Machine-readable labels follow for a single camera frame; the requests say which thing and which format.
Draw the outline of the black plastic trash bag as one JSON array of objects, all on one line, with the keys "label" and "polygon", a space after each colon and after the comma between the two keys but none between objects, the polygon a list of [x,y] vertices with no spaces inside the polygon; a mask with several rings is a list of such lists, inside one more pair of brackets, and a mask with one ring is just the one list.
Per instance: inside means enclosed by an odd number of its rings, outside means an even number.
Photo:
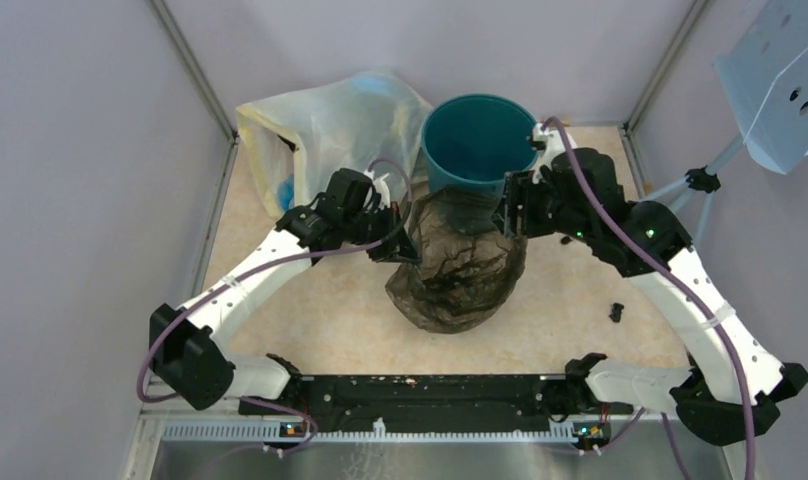
[{"label": "black plastic trash bag", "polygon": [[493,222],[497,197],[446,186],[415,202],[408,234],[420,262],[405,263],[385,284],[415,327],[459,334],[493,317],[522,277],[528,240]]}]

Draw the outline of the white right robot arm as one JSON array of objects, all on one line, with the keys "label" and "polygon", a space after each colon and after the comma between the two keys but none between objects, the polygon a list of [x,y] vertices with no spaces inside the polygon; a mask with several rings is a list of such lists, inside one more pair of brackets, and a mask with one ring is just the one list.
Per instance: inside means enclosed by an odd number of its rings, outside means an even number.
[{"label": "white right robot arm", "polygon": [[703,441],[726,446],[765,434],[780,403],[808,383],[802,365],[778,360],[746,329],[677,216],[659,202],[625,197],[609,156],[577,148],[508,173],[495,222],[508,237],[558,233],[585,244],[652,302],[687,350],[686,367],[644,367],[598,353],[568,362],[574,409],[630,404],[673,415]]}]

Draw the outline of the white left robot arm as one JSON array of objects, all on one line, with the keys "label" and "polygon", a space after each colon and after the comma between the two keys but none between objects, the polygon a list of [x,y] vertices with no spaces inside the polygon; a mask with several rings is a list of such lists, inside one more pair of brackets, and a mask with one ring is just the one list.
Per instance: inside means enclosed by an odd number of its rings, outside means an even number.
[{"label": "white left robot arm", "polygon": [[331,256],[364,252],[374,262],[415,263],[406,229],[410,213],[392,196],[386,174],[340,168],[307,205],[289,209],[264,240],[213,286],[179,307],[160,305],[149,318],[149,350],[142,367],[174,398],[205,410],[229,396],[255,396],[277,413],[299,404],[297,371],[275,356],[241,359],[227,353],[239,328],[291,279]]}]

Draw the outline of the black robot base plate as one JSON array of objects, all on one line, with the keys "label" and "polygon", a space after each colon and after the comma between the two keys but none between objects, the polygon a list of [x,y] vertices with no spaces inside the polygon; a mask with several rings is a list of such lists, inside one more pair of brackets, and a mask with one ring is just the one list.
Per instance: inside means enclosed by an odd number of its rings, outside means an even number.
[{"label": "black robot base plate", "polygon": [[601,404],[562,375],[316,375],[292,380],[276,404],[316,421],[323,433],[544,432],[576,415],[630,414]]}]

